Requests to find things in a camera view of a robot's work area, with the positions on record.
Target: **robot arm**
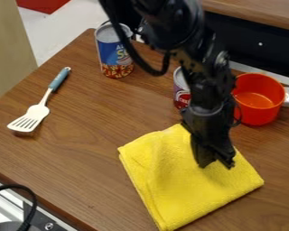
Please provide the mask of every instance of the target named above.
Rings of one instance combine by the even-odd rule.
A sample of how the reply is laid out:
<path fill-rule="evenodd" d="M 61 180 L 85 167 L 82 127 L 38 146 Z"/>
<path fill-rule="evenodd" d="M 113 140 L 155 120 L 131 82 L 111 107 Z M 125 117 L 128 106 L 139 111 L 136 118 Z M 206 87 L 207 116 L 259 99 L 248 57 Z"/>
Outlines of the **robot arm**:
<path fill-rule="evenodd" d="M 195 160 L 202 167 L 220 160 L 234 166 L 236 154 L 229 139 L 235 100 L 231 90 L 235 77 L 230 73 L 228 53 L 215 32 L 204 23 L 196 0 L 126 0 L 144 17 L 138 31 L 145 43 L 164 53 L 161 70 L 152 69 L 137 54 L 118 24 L 114 1 L 100 0 L 111 23 L 133 60 L 154 76 L 163 75 L 169 59 L 179 61 L 191 90 L 190 105 L 181 111 L 182 124 L 191 133 Z"/>

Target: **blue spatula handle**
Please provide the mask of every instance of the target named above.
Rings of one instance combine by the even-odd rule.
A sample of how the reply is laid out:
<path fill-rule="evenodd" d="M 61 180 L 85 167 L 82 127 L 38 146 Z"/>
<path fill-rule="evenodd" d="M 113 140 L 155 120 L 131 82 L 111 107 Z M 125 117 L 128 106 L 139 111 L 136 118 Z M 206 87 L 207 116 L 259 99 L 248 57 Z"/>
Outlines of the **blue spatula handle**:
<path fill-rule="evenodd" d="M 56 91 L 63 80 L 68 77 L 70 70 L 71 68 L 63 68 L 53 82 L 48 86 L 48 88 L 51 88 L 52 91 Z"/>

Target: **spatula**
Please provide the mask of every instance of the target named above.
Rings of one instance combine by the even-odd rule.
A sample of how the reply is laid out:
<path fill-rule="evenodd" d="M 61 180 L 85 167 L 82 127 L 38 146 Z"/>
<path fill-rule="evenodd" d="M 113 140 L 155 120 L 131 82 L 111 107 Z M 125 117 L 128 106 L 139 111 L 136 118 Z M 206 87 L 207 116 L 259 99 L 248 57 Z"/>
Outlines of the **spatula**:
<path fill-rule="evenodd" d="M 49 108 L 46 106 L 47 99 L 50 93 L 56 91 L 63 80 L 68 77 L 70 70 L 71 68 L 69 67 L 62 69 L 58 76 L 48 86 L 41 102 L 38 105 L 30 106 L 25 115 L 15 119 L 7 127 L 11 130 L 23 133 L 30 133 L 33 131 L 43 118 L 50 113 Z"/>

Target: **can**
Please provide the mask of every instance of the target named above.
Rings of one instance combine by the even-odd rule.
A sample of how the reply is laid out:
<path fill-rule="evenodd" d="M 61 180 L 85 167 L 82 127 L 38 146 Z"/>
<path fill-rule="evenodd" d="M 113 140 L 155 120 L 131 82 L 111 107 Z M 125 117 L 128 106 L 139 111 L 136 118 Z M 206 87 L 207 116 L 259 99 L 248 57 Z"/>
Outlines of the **can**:
<path fill-rule="evenodd" d="M 183 76 L 182 68 L 173 73 L 173 103 L 178 109 L 187 107 L 191 101 L 190 88 Z"/>
<path fill-rule="evenodd" d="M 133 33 L 128 26 L 120 24 L 126 36 L 131 38 Z M 119 79 L 132 73 L 134 63 L 117 37 L 111 24 L 100 26 L 95 31 L 98 47 L 100 68 L 103 74 L 112 79 Z"/>

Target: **yellow towel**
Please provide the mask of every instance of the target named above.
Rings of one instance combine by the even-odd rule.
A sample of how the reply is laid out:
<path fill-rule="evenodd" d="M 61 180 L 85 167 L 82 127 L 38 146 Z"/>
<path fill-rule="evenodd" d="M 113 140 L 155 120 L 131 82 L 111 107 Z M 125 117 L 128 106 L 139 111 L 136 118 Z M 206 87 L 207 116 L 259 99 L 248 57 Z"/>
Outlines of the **yellow towel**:
<path fill-rule="evenodd" d="M 174 125 L 118 149 L 120 160 L 160 230 L 174 230 L 262 186 L 264 181 L 237 152 L 236 167 L 194 160 L 190 134 Z"/>

